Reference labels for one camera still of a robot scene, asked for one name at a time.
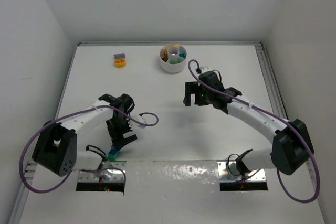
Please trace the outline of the small green lego brick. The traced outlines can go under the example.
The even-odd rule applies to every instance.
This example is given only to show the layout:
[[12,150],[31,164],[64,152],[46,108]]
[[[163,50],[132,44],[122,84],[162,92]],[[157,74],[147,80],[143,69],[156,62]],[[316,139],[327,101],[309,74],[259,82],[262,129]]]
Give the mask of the small green lego brick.
[[115,162],[115,161],[116,161],[116,158],[115,158],[115,157],[110,157],[110,156],[108,156],[108,157],[107,157],[107,160],[110,161],[110,162]]

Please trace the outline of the yellow lego brick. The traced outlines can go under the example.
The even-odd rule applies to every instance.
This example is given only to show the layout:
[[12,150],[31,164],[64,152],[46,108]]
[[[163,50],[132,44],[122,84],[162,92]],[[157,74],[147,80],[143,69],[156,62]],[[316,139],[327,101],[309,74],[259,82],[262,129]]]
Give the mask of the yellow lego brick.
[[168,49],[170,49],[170,48],[177,48],[177,49],[179,49],[179,47],[180,47],[179,44],[169,44],[168,45]]

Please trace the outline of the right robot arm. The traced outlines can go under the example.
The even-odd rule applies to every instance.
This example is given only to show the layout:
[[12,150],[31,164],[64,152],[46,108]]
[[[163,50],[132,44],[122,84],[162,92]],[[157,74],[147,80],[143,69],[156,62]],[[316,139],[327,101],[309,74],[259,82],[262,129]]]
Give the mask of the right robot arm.
[[200,81],[185,83],[185,106],[191,105],[192,94],[196,105],[212,105],[248,124],[271,143],[270,149],[248,149],[238,155],[227,165],[234,176],[245,176],[257,169],[277,169],[291,175],[314,153],[307,127],[301,120],[277,119],[252,108],[240,91],[225,88],[213,71],[202,73]]

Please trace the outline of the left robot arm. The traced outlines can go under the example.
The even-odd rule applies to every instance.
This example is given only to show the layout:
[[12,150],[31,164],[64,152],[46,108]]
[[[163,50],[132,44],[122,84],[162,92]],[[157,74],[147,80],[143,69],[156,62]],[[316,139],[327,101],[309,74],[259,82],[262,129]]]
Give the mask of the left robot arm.
[[74,169],[97,169],[101,156],[77,150],[77,142],[81,134],[103,122],[107,125],[111,148],[115,152],[135,141],[137,136],[131,129],[130,120],[121,112],[108,109],[107,105],[127,115],[135,107],[133,99],[127,94],[117,98],[109,94],[102,95],[88,113],[71,116],[45,128],[39,135],[32,154],[33,160],[60,177]]

